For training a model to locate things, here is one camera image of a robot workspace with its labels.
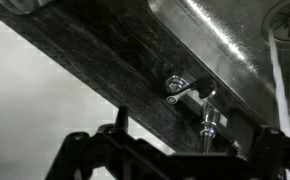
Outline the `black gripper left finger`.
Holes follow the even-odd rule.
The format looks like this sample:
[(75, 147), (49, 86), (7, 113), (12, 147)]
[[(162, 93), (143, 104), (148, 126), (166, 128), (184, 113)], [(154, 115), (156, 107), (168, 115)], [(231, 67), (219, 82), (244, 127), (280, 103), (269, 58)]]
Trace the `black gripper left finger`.
[(116, 120), (113, 124), (105, 124), (98, 128), (96, 135), (99, 137), (111, 137), (119, 140), (130, 139), (128, 134), (128, 107), (118, 108)]

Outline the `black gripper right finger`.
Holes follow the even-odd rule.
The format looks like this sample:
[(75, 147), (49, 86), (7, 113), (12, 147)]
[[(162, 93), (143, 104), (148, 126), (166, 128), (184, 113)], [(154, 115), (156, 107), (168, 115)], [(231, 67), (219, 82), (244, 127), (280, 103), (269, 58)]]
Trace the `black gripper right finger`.
[(263, 128), (252, 146), (251, 158), (290, 160), (290, 137), (279, 129)]

